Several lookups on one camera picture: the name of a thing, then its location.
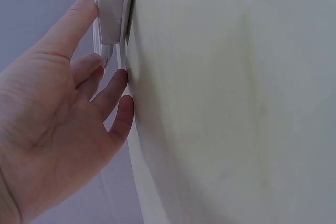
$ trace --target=finger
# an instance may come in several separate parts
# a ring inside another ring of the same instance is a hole
[[[97,14],[95,0],[77,0],[32,50],[70,60]]]
[[[104,76],[104,68],[99,66],[95,71],[92,72],[91,76],[77,87],[79,94],[85,95],[89,100],[97,92],[99,83]]]
[[[127,72],[119,69],[107,87],[93,100],[93,104],[100,111],[103,120],[112,113],[127,85]]]
[[[134,117],[134,102],[132,97],[126,95],[119,101],[117,116],[109,132],[114,143],[114,148],[118,151],[130,133]]]
[[[71,72],[75,87],[86,81],[92,72],[101,64],[98,54],[90,54],[71,62]]]

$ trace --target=grey wall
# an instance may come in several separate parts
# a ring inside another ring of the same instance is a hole
[[[0,70],[33,45],[75,0],[0,0]],[[92,30],[74,57],[93,52]],[[117,68],[112,62],[102,87]],[[110,125],[113,114],[107,121]],[[86,187],[33,223],[143,223],[127,145]]]

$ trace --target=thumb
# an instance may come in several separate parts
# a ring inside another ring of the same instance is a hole
[[[75,49],[98,15],[95,0],[77,0],[69,11],[29,51],[65,57]]]

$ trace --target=palm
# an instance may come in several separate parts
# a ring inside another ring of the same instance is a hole
[[[70,64],[78,40],[97,14],[94,4],[91,12],[80,33],[60,36],[56,43],[53,34],[59,31],[54,27],[0,78],[0,110],[6,119],[0,131],[0,168],[24,220],[87,183],[118,151],[132,124],[130,97],[120,100],[111,130],[103,124],[127,85],[125,71],[119,70],[91,101],[103,75],[99,56]],[[77,22],[72,15],[63,19]]]

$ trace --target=hand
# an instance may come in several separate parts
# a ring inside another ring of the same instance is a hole
[[[69,197],[127,138],[134,110],[131,97],[120,99],[127,73],[119,70],[90,101],[104,73],[100,56],[70,63],[96,16],[94,0],[77,0],[0,74],[1,223],[28,222]],[[118,102],[107,131],[103,123]]]

